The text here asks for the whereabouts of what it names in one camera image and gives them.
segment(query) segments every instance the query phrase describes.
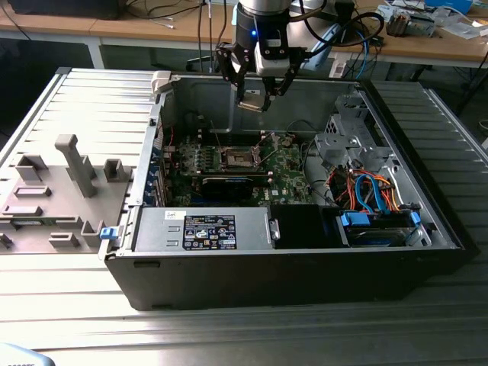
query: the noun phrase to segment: power supply label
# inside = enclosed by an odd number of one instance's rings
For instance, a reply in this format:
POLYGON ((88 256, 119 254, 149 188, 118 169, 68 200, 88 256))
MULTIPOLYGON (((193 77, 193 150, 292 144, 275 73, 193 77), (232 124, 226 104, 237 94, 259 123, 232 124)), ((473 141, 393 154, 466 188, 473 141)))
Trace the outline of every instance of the power supply label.
POLYGON ((185 250, 237 249, 233 215, 185 216, 185 250))

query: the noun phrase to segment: plastic latch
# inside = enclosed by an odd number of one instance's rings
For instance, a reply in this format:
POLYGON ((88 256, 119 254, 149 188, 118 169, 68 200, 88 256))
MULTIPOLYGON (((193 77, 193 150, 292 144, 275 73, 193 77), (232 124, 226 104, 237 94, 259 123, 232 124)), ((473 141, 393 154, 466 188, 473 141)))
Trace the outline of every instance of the plastic latch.
POLYGON ((102 240, 114 240, 119 237, 119 226, 104 227, 100 232, 100 239, 102 240))
POLYGON ((369 217, 364 212, 344 212, 341 216, 343 226, 370 226, 369 217))
POLYGON ((422 221, 420 220, 420 215, 419 215, 419 213, 418 213, 418 212, 415 212, 415 211, 414 211, 414 212, 411 212, 411 213, 410 213, 410 218, 412 219, 413 224, 414 224, 415 226, 420 225, 420 223, 422 222, 422 221))

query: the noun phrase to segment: desk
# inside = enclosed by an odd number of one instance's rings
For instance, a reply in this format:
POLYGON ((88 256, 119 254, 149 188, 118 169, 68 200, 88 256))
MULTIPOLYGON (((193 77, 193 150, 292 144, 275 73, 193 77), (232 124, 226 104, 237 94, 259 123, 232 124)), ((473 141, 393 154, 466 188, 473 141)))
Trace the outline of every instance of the desk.
MULTIPOLYGON (((381 0, 359 0, 359 11, 374 10, 381 0)), ((186 7, 172 7, 179 10, 186 7)), ((148 20, 137 19, 128 14, 118 21, 103 21, 87 18, 51 17, 41 15, 15 14, 9 4, 5 4, 9 15, 22 27, 32 40, 83 43, 88 46, 94 67, 104 68, 101 45, 129 47, 155 47, 175 49, 197 49, 197 11, 175 16, 175 29, 168 29, 148 20)), ((208 16, 202 19, 202 47, 208 50, 208 16)), ((232 7, 228 7, 228 25, 223 40, 232 40, 233 27, 230 24, 232 7)), ((488 18, 488 10, 474 8, 469 14, 473 18, 488 18)), ((213 42, 215 43, 223 23, 223 6, 213 6, 213 42)), ((486 40, 480 37, 464 40, 442 29, 437 29, 433 38, 390 37, 384 30, 384 47, 378 60, 390 63, 412 63, 419 65, 478 67, 488 50, 486 40)), ((0 37, 25 39, 17 28, 0 12, 0 37)), ((360 46, 335 48, 330 57, 341 62, 355 57, 360 46)))

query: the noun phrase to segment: motherboard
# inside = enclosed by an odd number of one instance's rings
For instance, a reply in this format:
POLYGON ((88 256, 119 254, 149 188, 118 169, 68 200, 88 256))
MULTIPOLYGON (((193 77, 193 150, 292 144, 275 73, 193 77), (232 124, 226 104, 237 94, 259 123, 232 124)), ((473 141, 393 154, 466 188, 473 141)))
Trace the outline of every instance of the motherboard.
POLYGON ((312 203, 302 171, 303 151, 294 136, 265 131, 231 136, 199 130, 176 140, 172 134, 162 148, 159 177, 152 183, 156 206, 312 203))

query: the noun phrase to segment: blue cable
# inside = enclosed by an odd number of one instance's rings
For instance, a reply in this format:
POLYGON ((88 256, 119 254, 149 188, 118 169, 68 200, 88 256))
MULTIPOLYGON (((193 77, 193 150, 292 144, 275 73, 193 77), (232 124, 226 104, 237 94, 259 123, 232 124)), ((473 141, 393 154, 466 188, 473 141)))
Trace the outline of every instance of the blue cable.
MULTIPOLYGON (((359 30, 357 30, 356 33, 359 34, 359 37, 361 37, 362 40, 364 39, 363 34, 359 30)), ((364 42, 364 59, 363 59, 363 64, 361 66, 361 70, 359 70, 359 73, 355 77, 356 80, 359 79, 359 76, 361 76, 361 74, 364 71, 364 67, 366 66, 366 63, 368 62, 368 54, 369 54, 368 42, 365 41, 364 42)))
POLYGON ((364 181, 366 178, 371 180, 371 183, 373 185, 374 198, 376 199, 376 204, 378 205, 378 208, 380 209, 380 211, 389 214, 390 210, 387 209, 387 205, 381 199, 380 186, 378 185, 378 182, 376 181, 376 179, 374 179, 374 177, 368 174, 359 175, 358 179, 356 179, 355 192, 359 204, 366 210, 368 210, 370 214, 374 214, 373 209, 361 198, 361 182, 364 181))

